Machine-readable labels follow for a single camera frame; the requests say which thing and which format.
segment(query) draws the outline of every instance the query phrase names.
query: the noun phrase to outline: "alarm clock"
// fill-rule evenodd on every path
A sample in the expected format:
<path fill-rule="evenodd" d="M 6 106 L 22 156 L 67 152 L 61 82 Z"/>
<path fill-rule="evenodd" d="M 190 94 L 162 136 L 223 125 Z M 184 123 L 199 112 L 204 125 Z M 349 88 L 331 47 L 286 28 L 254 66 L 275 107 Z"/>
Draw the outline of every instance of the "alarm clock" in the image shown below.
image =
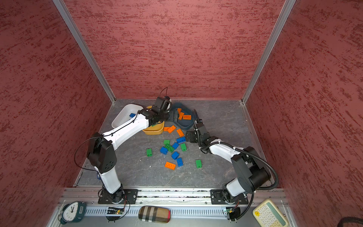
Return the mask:
<path fill-rule="evenodd" d="M 68 222 L 80 222 L 85 215 L 86 203 L 80 201 L 74 201 L 63 207 L 61 224 Z"/>

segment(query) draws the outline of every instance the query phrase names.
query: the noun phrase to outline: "red wall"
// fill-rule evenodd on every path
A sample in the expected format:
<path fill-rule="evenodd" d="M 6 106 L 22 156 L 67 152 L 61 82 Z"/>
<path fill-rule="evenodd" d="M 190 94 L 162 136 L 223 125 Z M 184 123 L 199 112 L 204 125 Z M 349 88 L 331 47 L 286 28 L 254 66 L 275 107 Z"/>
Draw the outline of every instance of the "red wall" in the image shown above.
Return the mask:
<path fill-rule="evenodd" d="M 51 0 L 3 1 L 0 15 L 0 223 L 45 226 L 110 100 Z"/>
<path fill-rule="evenodd" d="M 362 12 L 297 1 L 247 102 L 299 226 L 363 217 Z"/>
<path fill-rule="evenodd" d="M 240 99 L 284 0 L 65 0 L 117 98 Z"/>

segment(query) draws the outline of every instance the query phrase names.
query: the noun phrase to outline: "metal bracket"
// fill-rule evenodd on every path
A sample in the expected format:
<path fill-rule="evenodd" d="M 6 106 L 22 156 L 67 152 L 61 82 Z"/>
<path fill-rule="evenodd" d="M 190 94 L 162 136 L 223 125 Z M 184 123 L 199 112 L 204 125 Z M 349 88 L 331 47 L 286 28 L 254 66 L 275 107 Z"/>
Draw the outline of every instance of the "metal bracket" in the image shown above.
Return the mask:
<path fill-rule="evenodd" d="M 136 203 L 136 199 L 137 199 L 137 193 L 139 190 L 137 189 L 124 189 L 123 190 L 125 192 L 126 198 L 129 201 L 130 204 L 135 204 Z M 99 196 L 98 199 L 98 204 L 113 204 L 109 198 L 107 197 L 107 191 L 106 190 L 102 190 L 101 191 L 101 195 Z"/>
<path fill-rule="evenodd" d="M 228 205 L 222 198 L 222 191 L 220 189 L 212 189 L 211 190 L 211 201 L 212 204 L 218 204 L 218 205 Z M 238 195 L 238 200 L 240 204 L 248 204 L 248 199 L 243 194 Z"/>

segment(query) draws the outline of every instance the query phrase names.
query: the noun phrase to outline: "plaid pattern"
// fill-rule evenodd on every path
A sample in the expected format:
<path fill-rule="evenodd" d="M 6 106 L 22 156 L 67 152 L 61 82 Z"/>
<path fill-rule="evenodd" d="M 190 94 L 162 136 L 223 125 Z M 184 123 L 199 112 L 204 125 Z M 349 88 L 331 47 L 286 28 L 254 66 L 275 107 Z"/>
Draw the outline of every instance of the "plaid pattern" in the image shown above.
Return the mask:
<path fill-rule="evenodd" d="M 170 210 L 161 207 L 143 206 L 139 210 L 139 219 L 144 222 L 168 223 Z"/>

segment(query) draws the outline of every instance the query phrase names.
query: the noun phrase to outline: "calculator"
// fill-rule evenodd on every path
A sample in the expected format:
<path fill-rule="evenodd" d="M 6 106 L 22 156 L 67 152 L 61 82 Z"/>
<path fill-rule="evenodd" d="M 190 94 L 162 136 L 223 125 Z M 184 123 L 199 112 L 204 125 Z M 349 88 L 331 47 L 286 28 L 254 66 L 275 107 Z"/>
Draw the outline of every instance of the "calculator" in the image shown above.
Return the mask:
<path fill-rule="evenodd" d="M 287 227 L 289 222 L 270 200 L 266 199 L 253 210 L 253 216 L 262 227 Z"/>

